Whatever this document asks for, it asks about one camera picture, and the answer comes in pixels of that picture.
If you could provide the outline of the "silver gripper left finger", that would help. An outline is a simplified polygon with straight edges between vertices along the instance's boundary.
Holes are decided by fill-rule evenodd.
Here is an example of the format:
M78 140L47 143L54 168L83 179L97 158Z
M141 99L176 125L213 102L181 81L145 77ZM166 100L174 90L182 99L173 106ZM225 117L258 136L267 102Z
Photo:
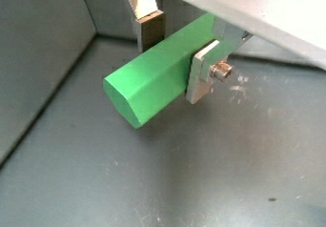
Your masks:
M133 28L141 52L148 51L166 34L166 14L158 8L157 0L126 0L132 10Z

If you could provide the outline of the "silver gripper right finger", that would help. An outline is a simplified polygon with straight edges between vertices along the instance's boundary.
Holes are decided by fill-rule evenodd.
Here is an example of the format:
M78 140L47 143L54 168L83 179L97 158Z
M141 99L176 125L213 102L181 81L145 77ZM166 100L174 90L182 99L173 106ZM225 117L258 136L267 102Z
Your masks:
M214 37L196 51L186 89L186 99L196 104L213 89L216 80L225 81L232 75L229 56L253 35L216 17L212 29Z

